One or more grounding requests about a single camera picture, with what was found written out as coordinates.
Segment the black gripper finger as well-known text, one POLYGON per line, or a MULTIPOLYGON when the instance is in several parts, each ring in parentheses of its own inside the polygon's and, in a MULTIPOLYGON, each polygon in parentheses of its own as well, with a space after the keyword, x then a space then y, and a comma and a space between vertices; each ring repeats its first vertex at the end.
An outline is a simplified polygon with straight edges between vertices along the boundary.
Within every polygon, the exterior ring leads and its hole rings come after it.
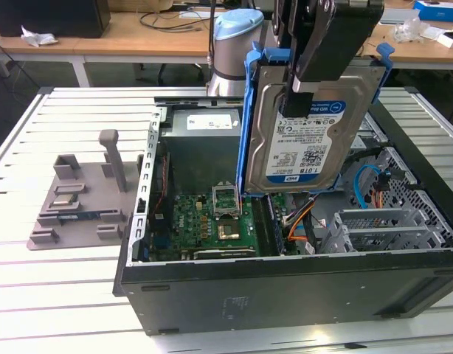
POLYGON ((307 34, 289 48, 284 117, 308 115, 315 85, 341 77, 384 12, 383 1, 307 2, 307 34))
POLYGON ((290 48, 292 41, 302 40, 308 31, 306 0, 275 0, 272 30, 277 47, 290 48))

